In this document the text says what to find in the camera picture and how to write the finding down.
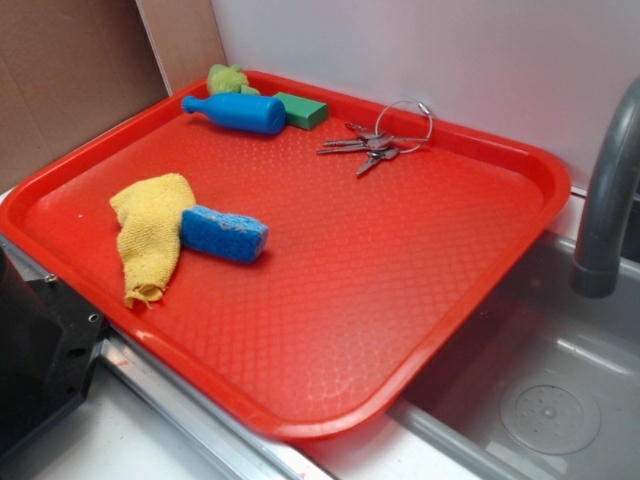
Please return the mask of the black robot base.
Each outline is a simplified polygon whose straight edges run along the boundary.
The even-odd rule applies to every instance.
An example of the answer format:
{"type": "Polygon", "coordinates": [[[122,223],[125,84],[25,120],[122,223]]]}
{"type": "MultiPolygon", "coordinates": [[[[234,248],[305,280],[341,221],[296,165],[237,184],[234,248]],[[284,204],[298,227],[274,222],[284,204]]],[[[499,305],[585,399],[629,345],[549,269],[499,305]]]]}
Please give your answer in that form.
{"type": "Polygon", "coordinates": [[[1,254],[1,458],[81,405],[104,315],[63,280],[25,280],[1,254]]]}

